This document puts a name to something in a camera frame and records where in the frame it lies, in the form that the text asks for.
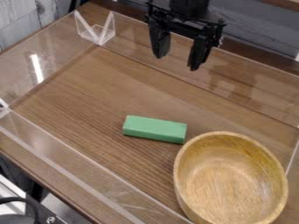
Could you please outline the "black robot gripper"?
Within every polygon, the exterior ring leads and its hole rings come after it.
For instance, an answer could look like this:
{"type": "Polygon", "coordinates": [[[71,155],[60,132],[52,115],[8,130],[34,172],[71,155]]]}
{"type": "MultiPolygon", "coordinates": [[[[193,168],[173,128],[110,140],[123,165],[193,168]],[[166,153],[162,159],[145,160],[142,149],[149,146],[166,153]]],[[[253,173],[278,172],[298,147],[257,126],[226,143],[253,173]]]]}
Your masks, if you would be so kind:
{"type": "Polygon", "coordinates": [[[210,12],[211,0],[147,0],[146,21],[154,55],[171,49],[171,32],[194,39],[187,66],[197,71],[222,42],[225,19],[210,12]]]}

